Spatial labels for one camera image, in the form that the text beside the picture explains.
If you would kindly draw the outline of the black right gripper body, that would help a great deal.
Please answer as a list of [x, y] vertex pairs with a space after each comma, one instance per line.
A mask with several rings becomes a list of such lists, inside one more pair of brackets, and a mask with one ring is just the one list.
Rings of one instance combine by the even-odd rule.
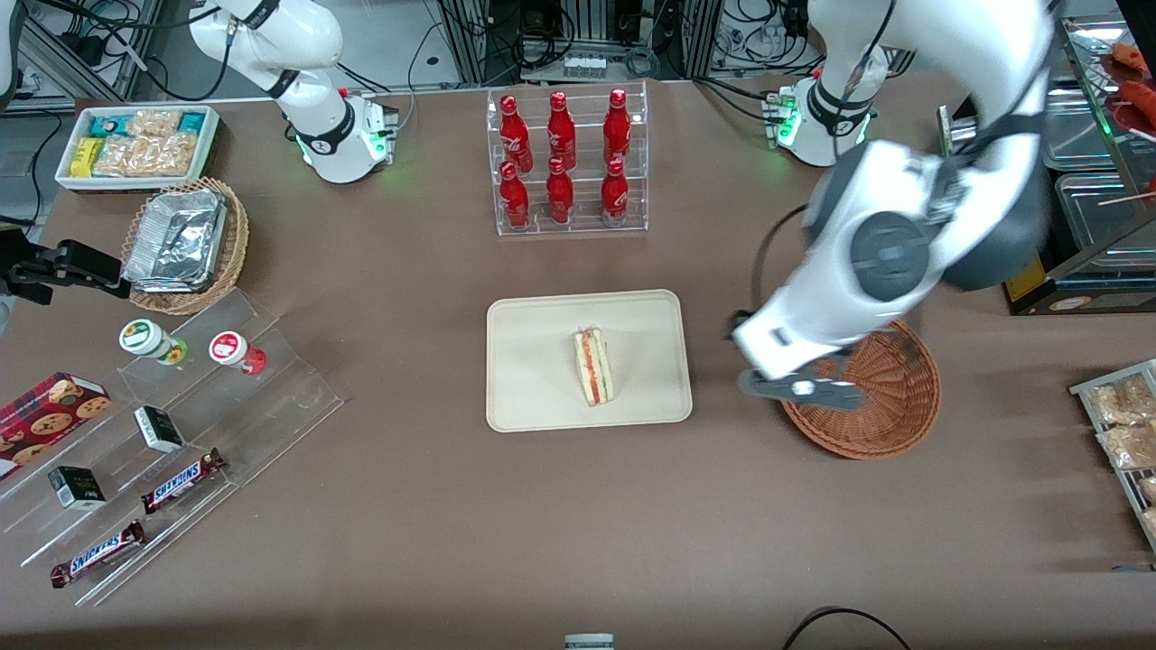
[[59, 285], [57, 258], [61, 248], [38, 246], [22, 230], [1, 231], [1, 293], [40, 305], [51, 303]]

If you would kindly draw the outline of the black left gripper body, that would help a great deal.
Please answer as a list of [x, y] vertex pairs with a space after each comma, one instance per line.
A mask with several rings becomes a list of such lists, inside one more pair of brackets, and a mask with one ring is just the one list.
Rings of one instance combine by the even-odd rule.
[[862, 407], [862, 391], [854, 384], [806, 374], [766, 378], [759, 370], [747, 369], [739, 375], [739, 387], [746, 396], [759, 396], [775, 402], [812, 404], [837, 411]]

